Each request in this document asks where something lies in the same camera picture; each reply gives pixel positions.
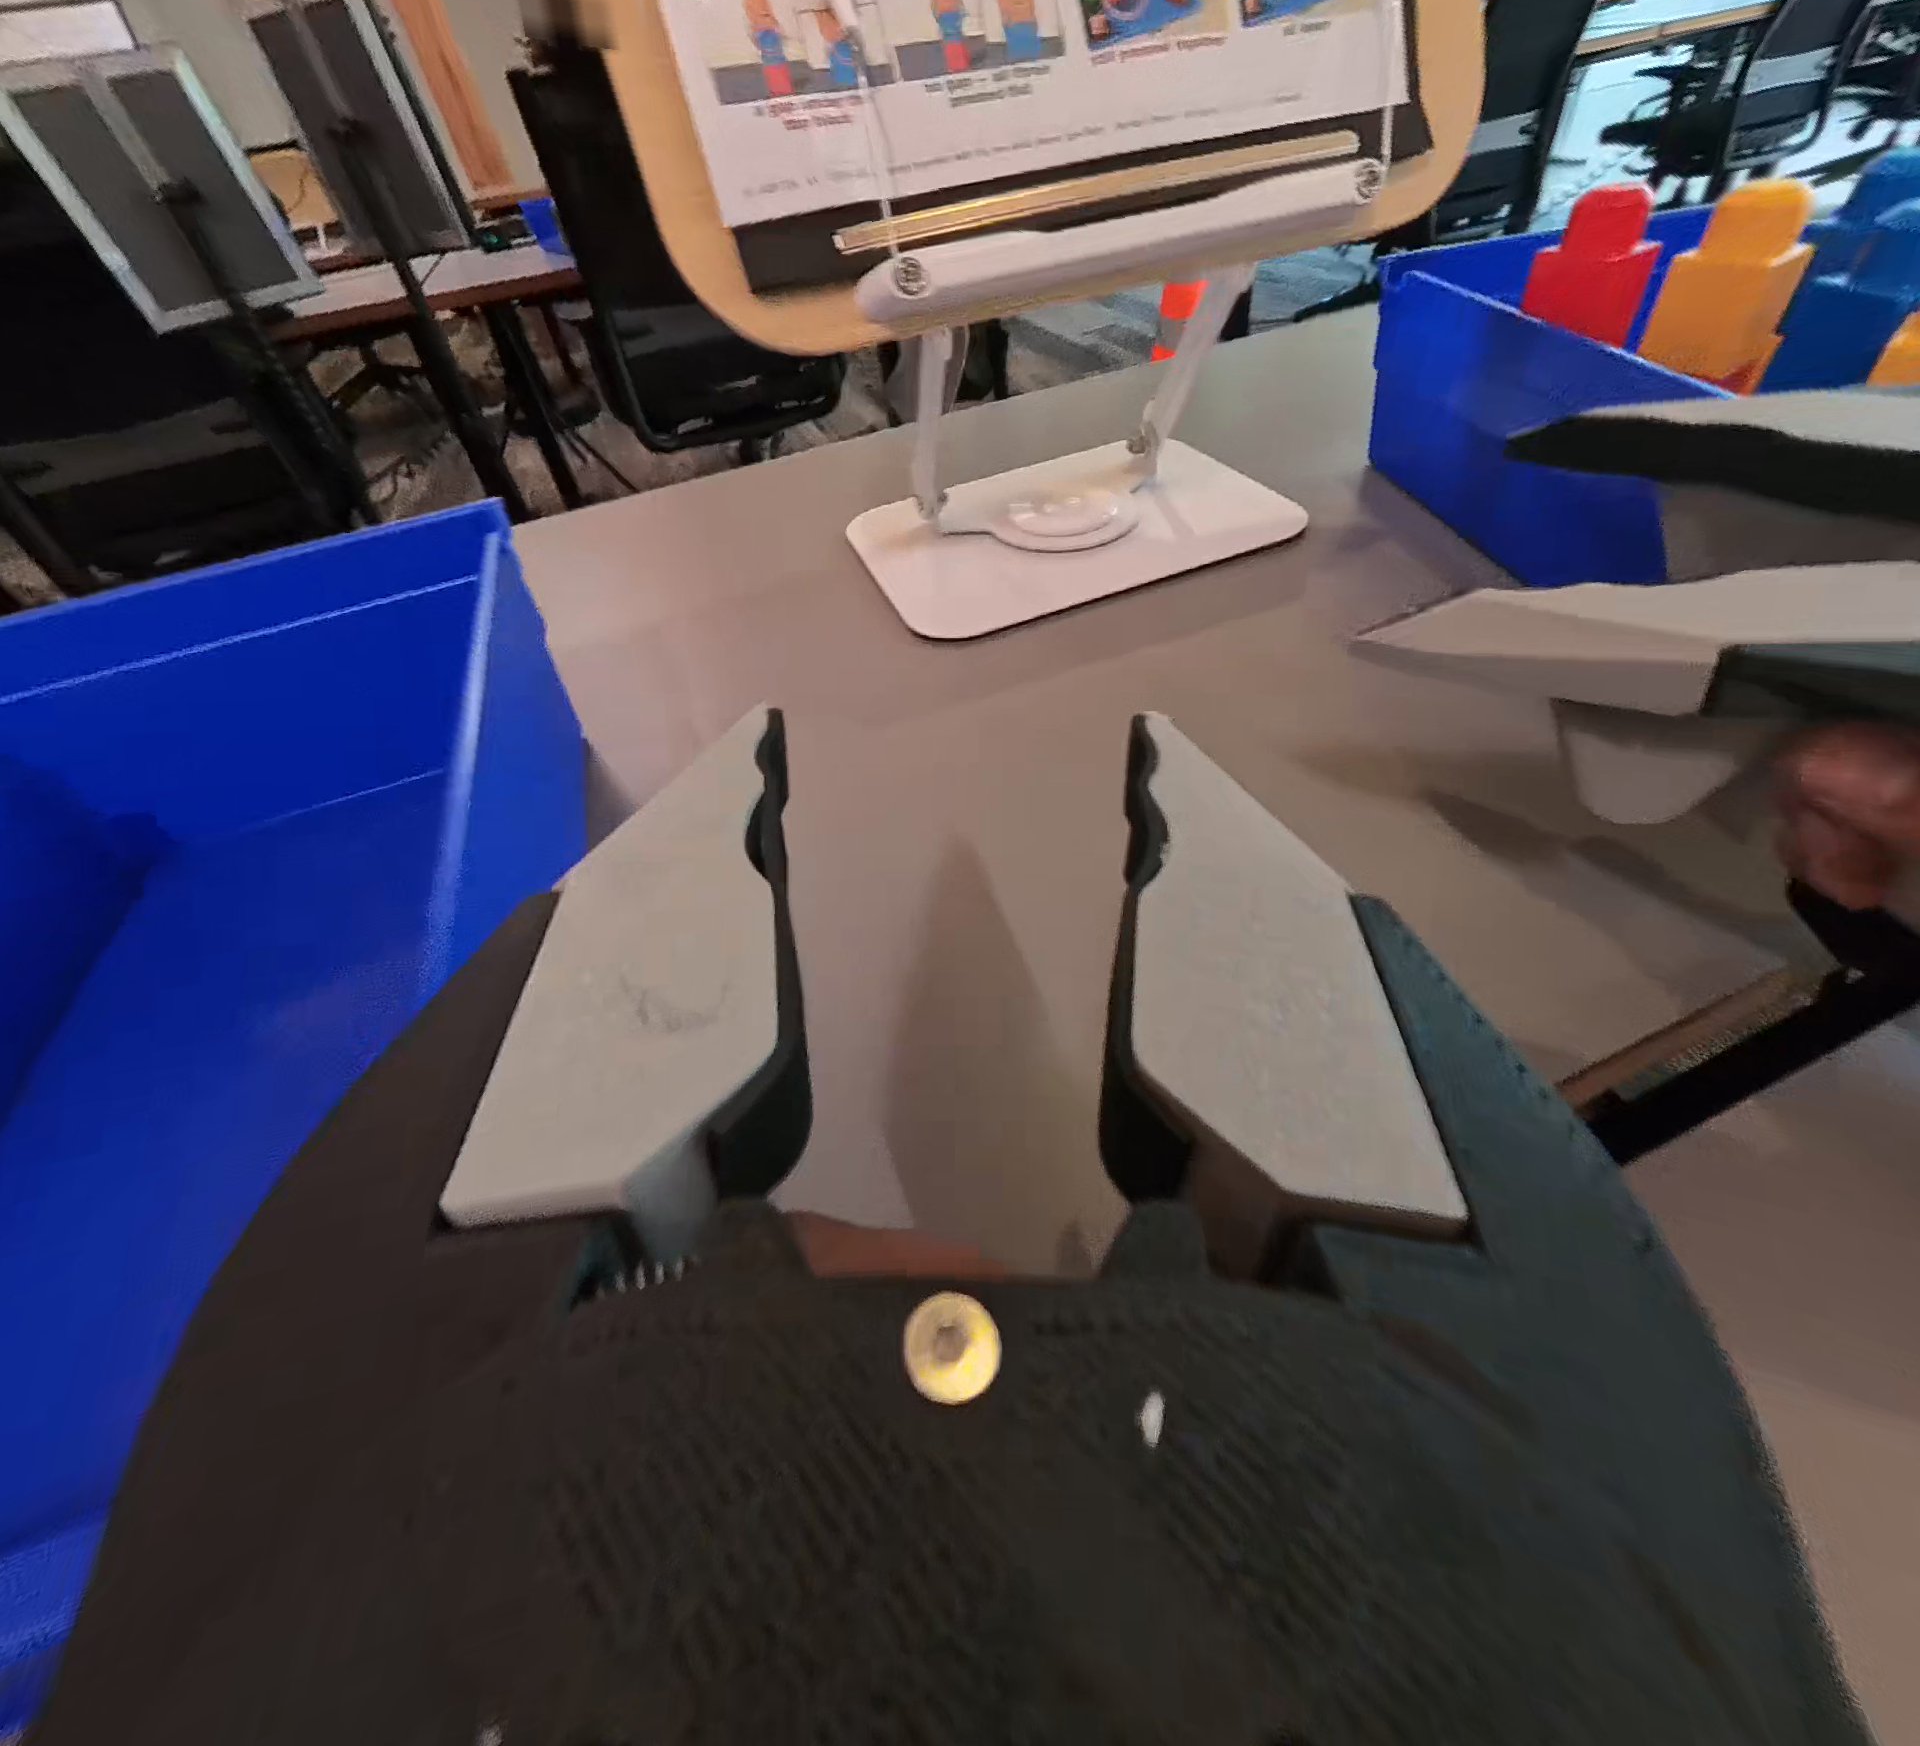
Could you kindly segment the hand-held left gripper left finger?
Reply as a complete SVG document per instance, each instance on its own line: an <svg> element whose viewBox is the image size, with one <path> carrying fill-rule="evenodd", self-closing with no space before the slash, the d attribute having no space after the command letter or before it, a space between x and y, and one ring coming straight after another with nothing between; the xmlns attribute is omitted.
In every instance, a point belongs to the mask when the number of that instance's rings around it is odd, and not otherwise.
<svg viewBox="0 0 1920 1746"><path fill-rule="evenodd" d="M811 1123L784 723L758 703L569 869L441 1194L454 1229L698 1237Z"/></svg>

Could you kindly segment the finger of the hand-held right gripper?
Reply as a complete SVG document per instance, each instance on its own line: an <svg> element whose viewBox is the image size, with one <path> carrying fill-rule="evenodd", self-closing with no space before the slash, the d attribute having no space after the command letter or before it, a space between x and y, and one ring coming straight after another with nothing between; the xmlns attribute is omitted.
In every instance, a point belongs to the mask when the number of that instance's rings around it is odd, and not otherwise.
<svg viewBox="0 0 1920 1746"><path fill-rule="evenodd" d="M1479 587L1360 629L1349 648L1397 672L1523 697L1695 715L1725 653L1907 650L1916 629L1916 563L1861 560L1647 585Z"/></svg>
<svg viewBox="0 0 1920 1746"><path fill-rule="evenodd" d="M1525 427L1504 453L1655 487L1666 581L1917 560L1916 387L1596 407Z"/></svg>

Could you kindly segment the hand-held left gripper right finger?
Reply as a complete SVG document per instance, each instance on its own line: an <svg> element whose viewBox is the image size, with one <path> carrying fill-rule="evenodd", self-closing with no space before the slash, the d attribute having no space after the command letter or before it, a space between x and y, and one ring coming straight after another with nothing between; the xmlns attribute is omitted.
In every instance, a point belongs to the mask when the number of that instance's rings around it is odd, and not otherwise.
<svg viewBox="0 0 1920 1746"><path fill-rule="evenodd" d="M1128 733L1097 1154L1208 1245L1310 1223L1451 1242L1470 1204L1357 895L1159 711Z"/></svg>

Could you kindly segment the blue plastic storage bin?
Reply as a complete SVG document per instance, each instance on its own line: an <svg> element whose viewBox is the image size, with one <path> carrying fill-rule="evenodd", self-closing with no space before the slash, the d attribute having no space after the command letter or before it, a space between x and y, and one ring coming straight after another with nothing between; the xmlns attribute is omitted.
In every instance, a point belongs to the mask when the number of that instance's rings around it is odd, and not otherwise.
<svg viewBox="0 0 1920 1746"><path fill-rule="evenodd" d="M495 502L22 611L2 694L12 1736L212 1273L586 820Z"/></svg>
<svg viewBox="0 0 1920 1746"><path fill-rule="evenodd" d="M1555 233L1444 245L1381 272L1371 467L1497 568L1527 585L1663 582L1655 487L1514 462L1506 441L1596 407L1734 393L1638 355L1668 262L1713 205L1650 210L1660 258L1627 348L1519 311L1532 258Z"/></svg>

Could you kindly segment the blue mega block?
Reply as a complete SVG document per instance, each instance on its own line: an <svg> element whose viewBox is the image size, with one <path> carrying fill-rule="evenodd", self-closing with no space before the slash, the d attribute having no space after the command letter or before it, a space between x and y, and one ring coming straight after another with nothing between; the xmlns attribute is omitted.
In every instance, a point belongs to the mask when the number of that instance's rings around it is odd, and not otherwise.
<svg viewBox="0 0 1920 1746"><path fill-rule="evenodd" d="M1917 149L1887 149L1826 219L1782 314L1757 391L1866 381L1917 304Z"/></svg>

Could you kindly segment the orange mega block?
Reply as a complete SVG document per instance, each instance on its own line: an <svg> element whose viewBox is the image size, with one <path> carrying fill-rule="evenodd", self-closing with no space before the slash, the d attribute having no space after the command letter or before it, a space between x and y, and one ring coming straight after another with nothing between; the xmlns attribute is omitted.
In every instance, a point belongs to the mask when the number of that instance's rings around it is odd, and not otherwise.
<svg viewBox="0 0 1920 1746"><path fill-rule="evenodd" d="M1638 355L1720 389L1750 393L1809 270L1811 215L1811 186L1795 177L1757 179L1718 196L1696 245L1668 262Z"/></svg>

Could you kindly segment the red mega block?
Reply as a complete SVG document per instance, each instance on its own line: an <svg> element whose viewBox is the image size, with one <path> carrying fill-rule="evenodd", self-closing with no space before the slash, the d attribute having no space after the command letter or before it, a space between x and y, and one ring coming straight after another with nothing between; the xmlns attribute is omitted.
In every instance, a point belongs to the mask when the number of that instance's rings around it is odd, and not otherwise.
<svg viewBox="0 0 1920 1746"><path fill-rule="evenodd" d="M1644 235L1642 180L1601 185L1573 203L1555 242L1529 262L1519 311L1573 336L1627 348L1660 246Z"/></svg>

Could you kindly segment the person's right hand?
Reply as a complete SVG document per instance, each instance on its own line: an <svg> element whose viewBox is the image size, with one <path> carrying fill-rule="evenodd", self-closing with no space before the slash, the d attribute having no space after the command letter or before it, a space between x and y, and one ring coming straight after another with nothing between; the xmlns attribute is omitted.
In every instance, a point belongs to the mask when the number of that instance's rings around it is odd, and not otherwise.
<svg viewBox="0 0 1920 1746"><path fill-rule="evenodd" d="M1791 878L1849 908L1885 907L1917 861L1917 733L1811 727L1776 763L1778 853Z"/></svg>

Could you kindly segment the black office chair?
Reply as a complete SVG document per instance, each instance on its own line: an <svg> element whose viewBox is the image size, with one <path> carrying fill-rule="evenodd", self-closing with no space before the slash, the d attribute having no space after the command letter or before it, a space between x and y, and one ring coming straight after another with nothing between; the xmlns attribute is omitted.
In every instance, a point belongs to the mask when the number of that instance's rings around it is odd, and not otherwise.
<svg viewBox="0 0 1920 1746"><path fill-rule="evenodd" d="M656 454L759 445L832 413L840 355L746 340L670 254L596 49L517 68L506 83L541 163L586 307L586 355L611 413Z"/></svg>
<svg viewBox="0 0 1920 1746"><path fill-rule="evenodd" d="M1479 115L1459 173L1427 217L1427 245L1527 228L1596 4L1485 0Z"/></svg>
<svg viewBox="0 0 1920 1746"><path fill-rule="evenodd" d="M1602 126L1657 186L1720 196L1774 174L1823 126L1878 0L1780 0L1689 35L1683 61L1647 68L1663 99Z"/></svg>

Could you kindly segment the grey background table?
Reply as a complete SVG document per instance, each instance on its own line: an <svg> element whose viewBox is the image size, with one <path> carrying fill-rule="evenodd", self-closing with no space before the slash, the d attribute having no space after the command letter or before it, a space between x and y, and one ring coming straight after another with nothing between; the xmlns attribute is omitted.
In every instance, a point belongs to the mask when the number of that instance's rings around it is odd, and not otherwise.
<svg viewBox="0 0 1920 1746"><path fill-rule="evenodd" d="M504 249L462 246L407 263L412 286L435 314L479 311L499 304L520 306L585 293L571 258L541 245ZM390 263L364 263L322 274L322 289L294 299L270 319L276 342L322 342L379 336L412 319L409 293Z"/></svg>

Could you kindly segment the grey panel on tripod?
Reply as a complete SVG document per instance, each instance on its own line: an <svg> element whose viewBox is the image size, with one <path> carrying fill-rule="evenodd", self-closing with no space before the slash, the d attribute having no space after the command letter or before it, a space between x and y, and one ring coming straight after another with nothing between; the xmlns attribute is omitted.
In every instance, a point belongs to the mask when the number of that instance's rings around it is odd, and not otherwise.
<svg viewBox="0 0 1920 1746"><path fill-rule="evenodd" d="M155 333L323 293L176 46L6 66L2 122Z"/></svg>
<svg viewBox="0 0 1920 1746"><path fill-rule="evenodd" d="M417 260L468 245L395 57L366 0L243 0L241 16L355 251Z"/></svg>

